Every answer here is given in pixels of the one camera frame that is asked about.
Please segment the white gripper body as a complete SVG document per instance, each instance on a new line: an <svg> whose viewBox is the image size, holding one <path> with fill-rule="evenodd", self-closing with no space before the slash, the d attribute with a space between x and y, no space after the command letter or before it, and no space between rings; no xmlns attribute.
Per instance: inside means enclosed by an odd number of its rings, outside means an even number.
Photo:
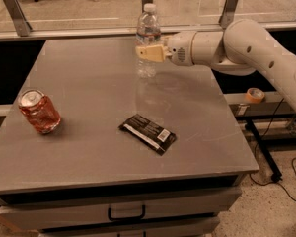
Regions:
<svg viewBox="0 0 296 237"><path fill-rule="evenodd" d="M195 32L179 32L166 38L170 60L177 66L193 66L192 43Z"/></svg>

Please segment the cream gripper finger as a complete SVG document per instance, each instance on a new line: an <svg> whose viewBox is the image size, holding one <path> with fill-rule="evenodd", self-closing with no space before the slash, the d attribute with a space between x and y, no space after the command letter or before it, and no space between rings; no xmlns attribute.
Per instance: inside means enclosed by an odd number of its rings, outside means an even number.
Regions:
<svg viewBox="0 0 296 237"><path fill-rule="evenodd" d="M139 58L153 62L164 62L167 57L171 56L171 53L162 44L140 45L135 50Z"/></svg>

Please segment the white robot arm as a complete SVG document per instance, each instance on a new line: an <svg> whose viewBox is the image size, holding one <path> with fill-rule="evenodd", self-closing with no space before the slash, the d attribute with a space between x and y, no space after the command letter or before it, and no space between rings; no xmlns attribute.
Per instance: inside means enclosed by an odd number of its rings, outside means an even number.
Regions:
<svg viewBox="0 0 296 237"><path fill-rule="evenodd" d="M180 32L157 43L140 44L143 60L177 66L206 65L226 74L260 73L296 113L296 55L261 24L238 20L219 32Z"/></svg>

